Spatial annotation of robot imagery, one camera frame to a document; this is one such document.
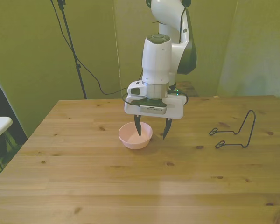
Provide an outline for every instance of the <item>wood grain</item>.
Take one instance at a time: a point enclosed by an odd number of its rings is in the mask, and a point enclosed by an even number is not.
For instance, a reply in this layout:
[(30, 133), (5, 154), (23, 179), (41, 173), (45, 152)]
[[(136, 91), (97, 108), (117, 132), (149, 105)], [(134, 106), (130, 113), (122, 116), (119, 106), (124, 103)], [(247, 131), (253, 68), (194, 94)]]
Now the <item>wood grain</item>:
[[(245, 114), (257, 114), (239, 136)], [(125, 148), (121, 100), (59, 101), (0, 175), (0, 224), (280, 224), (280, 99), (191, 98), (165, 140)]]

